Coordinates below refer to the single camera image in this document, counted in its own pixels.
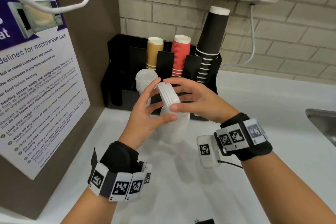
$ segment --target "tile wall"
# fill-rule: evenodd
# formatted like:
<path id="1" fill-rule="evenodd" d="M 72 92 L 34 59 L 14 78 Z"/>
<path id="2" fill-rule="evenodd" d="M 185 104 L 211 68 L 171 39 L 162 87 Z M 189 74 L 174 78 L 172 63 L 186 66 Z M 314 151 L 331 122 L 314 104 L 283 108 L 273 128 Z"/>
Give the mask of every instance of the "tile wall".
<path id="1" fill-rule="evenodd" d="M 223 64 L 250 57 L 248 4 L 224 0 L 119 0 L 121 31 L 197 44 L 207 11 L 231 9 L 222 44 Z M 336 85 L 336 0 L 280 0 L 254 6 L 256 54 L 225 70 Z"/>

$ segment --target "white cable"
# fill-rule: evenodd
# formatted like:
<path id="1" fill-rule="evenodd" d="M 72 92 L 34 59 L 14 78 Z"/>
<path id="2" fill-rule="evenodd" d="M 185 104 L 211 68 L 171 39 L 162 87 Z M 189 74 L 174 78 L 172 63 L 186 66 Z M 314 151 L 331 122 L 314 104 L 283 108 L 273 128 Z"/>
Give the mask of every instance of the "white cable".
<path id="1" fill-rule="evenodd" d="M 254 43 L 254 23 L 253 23 L 253 7 L 254 5 L 250 5 L 250 22 L 251 22 L 251 39 L 252 39 L 252 53 L 250 58 L 245 61 L 244 63 L 238 63 L 238 64 L 229 64 L 229 65 L 224 65 L 223 67 L 229 67 L 229 66 L 242 66 L 245 65 L 246 63 L 250 62 L 250 60 L 254 56 L 255 52 L 255 43 Z"/>
<path id="2" fill-rule="evenodd" d="M 79 4 L 75 4 L 75 5 L 68 5 L 68 6 L 64 6 L 64 7 L 58 7 L 58 8 L 50 8 L 50 7 L 45 7 L 42 6 L 38 3 L 36 3 L 33 0 L 19 0 L 20 2 L 22 2 L 23 4 L 26 5 L 30 5 L 31 7 L 35 8 L 36 10 L 39 10 L 41 12 L 45 12 L 48 14 L 60 14 L 60 13 L 66 13 L 75 9 L 79 9 L 84 7 L 89 0 L 83 0 L 81 3 Z"/>

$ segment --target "person's right hand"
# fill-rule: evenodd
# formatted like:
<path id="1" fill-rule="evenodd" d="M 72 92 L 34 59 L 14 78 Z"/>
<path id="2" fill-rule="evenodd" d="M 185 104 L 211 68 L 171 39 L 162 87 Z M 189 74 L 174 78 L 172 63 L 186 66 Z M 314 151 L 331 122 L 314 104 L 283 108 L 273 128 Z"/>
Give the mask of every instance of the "person's right hand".
<path id="1" fill-rule="evenodd" d="M 176 93 L 191 93 L 179 98 L 181 102 L 193 101 L 193 103 L 172 104 L 170 106 L 172 112 L 193 112 L 217 123 L 223 123 L 239 113 L 233 106 L 201 83 L 186 78 L 167 78 L 163 81 L 179 84 L 180 86 L 174 87 Z"/>

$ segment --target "sink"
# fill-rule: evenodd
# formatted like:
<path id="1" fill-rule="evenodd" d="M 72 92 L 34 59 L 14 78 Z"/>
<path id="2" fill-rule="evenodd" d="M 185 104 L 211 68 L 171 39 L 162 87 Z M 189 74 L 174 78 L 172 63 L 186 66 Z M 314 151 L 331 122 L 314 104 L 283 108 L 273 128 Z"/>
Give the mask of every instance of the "sink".
<path id="1" fill-rule="evenodd" d="M 306 115 L 314 126 L 336 146 L 336 112 L 307 109 Z"/>

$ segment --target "black cable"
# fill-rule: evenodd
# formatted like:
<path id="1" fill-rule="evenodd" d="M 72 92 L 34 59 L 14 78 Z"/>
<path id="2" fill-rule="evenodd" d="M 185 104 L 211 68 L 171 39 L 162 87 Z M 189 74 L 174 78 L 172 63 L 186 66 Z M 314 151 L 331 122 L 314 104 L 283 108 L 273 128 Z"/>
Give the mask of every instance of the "black cable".
<path id="1" fill-rule="evenodd" d="M 236 166 L 236 167 L 243 168 L 243 167 L 241 167 L 241 166 L 239 166 L 239 165 L 236 165 L 236 164 L 233 164 L 233 163 L 230 163 L 230 162 L 226 162 L 226 161 L 221 161 L 221 160 L 219 160 L 218 162 L 219 162 L 219 163 L 226 163 L 226 164 L 230 164 L 230 165 L 233 165 L 233 166 Z"/>

